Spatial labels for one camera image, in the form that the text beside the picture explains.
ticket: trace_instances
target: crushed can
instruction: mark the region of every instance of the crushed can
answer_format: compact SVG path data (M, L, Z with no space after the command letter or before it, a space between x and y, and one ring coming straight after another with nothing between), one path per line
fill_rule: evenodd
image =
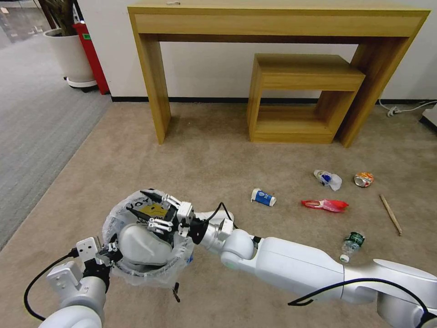
M252 197L250 199L250 202L253 201L272 207L276 203L276 197L256 188L252 191Z
M358 187L368 187L372 184L374 178L373 174L369 172L360 172L355 174L354 176L354 182Z

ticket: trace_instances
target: floor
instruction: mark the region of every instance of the floor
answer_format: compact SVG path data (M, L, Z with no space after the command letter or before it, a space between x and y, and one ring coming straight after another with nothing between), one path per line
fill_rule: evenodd
M276 236L318 247L338 259L344 236L366 235L350 265L383 258L437 273L437 139L418 123L420 113L387 118L376 108L349 149L330 145L248 142L245 106L172 104L168 137L157 145L147 104L115 103L58 175L41 201L0 252L0 317L5 327L36 327L22 296L28 282L78 240L99 235L110 209L141 188L164 190L214 209L223 201L237 225L258 236ZM343 178L337 192L321 186L314 169ZM370 171L375 182L355 186L353 175ZM250 203L253 188L274 193L270 208ZM399 237L384 209L384 194L403 228ZM301 200L332 198L345 213L307 209ZM201 247L182 272L176 303L170 290L133 287L111 278L105 327L388 327L376 305L315 302L286 305L288 294L221 265ZM42 315L57 308L44 279L30 302Z
M0 72L1 249L111 98L70 88L41 35L0 49Z

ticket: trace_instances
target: white wall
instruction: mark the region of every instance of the white wall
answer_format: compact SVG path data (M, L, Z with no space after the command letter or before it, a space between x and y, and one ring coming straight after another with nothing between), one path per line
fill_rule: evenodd
M79 0L114 97L146 96L127 14L134 0ZM383 93L386 99L437 98L437 1L397 0L434 10ZM256 52L332 53L350 60L356 46L163 42L170 97L247 97ZM314 92L269 92L269 97L316 97Z

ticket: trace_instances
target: gray carpet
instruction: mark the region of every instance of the gray carpet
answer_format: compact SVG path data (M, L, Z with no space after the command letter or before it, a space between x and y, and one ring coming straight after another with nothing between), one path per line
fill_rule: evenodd
M0 249L111 102L70 88L44 37L0 50Z

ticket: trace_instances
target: wooden side table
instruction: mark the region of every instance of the wooden side table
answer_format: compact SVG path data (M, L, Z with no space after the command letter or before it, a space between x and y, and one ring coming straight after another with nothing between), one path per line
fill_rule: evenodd
M255 54L247 108L250 141L331 143L364 77L338 55ZM315 107L260 107L265 89L322 93Z
M338 131L352 144L429 10L385 0L141 0L128 6L158 142L171 119L160 42L357 44L365 73Z

